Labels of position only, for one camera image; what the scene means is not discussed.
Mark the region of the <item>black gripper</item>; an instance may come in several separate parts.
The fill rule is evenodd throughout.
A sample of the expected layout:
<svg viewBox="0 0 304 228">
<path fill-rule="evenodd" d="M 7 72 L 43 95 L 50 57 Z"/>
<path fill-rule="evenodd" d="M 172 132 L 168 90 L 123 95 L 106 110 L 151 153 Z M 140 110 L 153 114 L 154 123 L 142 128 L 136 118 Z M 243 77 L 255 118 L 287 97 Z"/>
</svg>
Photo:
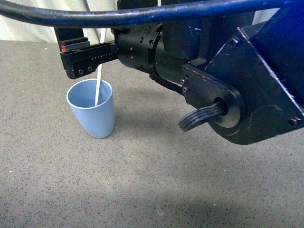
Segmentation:
<svg viewBox="0 0 304 228">
<path fill-rule="evenodd" d="M 91 74 L 101 64 L 117 59 L 113 40 L 91 45 L 81 28 L 54 28 L 54 30 L 63 68 L 70 79 Z"/>
</svg>

